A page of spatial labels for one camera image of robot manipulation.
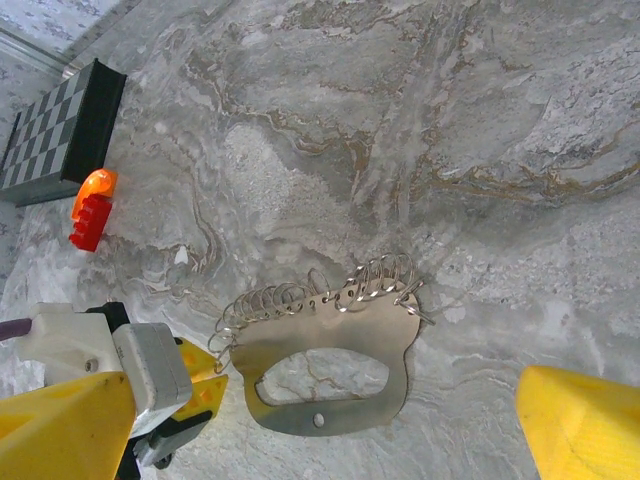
gray marble countertop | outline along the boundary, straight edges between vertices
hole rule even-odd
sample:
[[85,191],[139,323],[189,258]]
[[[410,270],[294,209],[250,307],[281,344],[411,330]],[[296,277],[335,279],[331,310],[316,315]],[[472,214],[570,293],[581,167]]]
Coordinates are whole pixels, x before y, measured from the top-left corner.
[[[113,298],[204,344],[249,288],[310,267],[337,286],[406,251],[437,325],[391,424],[264,430],[231,371],[218,418],[145,475],[533,480],[526,365],[640,385],[639,17],[625,0],[142,0],[80,57],[129,75],[106,236],[79,252],[70,200],[28,208],[0,314]],[[12,355],[4,395],[40,382]],[[376,383],[357,359],[285,369],[294,398]]]

metal plate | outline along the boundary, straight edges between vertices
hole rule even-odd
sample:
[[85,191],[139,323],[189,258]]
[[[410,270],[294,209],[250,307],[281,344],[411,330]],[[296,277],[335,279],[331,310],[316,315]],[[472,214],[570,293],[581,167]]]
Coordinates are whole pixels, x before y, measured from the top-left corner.
[[[348,290],[340,292],[341,298],[348,299],[343,303],[351,300]],[[393,304],[396,296],[392,292],[354,302],[353,309],[340,313],[334,301],[323,303],[323,295],[318,295],[306,298],[304,304],[290,304],[294,310],[302,306],[295,315],[251,323],[242,329],[231,360],[244,377],[245,399],[255,421],[277,432],[308,437],[341,435],[389,423],[407,396],[404,354],[420,326],[416,315]],[[409,303],[417,305],[413,295]],[[377,395],[363,399],[278,406],[263,402],[256,390],[263,375],[279,361],[316,348],[342,348],[378,360],[389,369],[386,385]],[[324,419],[322,427],[314,424],[316,414]]]

black chessboard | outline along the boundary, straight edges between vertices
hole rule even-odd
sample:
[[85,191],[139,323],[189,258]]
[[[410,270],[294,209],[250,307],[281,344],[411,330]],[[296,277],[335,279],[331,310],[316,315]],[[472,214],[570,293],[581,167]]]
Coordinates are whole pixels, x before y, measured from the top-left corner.
[[0,173],[17,205],[73,196],[104,165],[126,76],[97,60],[20,112]]

red lego brick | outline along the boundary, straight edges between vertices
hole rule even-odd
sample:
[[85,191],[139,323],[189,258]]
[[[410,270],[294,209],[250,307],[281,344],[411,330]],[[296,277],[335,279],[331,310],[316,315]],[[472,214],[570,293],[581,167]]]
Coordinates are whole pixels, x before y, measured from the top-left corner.
[[107,197],[93,193],[82,200],[82,208],[78,212],[78,220],[73,224],[73,233],[69,240],[76,248],[95,252],[104,231],[111,203]]

checkered pattern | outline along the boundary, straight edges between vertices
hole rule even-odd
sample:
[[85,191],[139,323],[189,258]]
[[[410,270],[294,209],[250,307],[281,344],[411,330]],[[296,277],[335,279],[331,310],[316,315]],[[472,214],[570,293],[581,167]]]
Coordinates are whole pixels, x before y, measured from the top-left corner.
[[91,69],[85,68],[20,113],[0,188],[59,172],[76,126]]

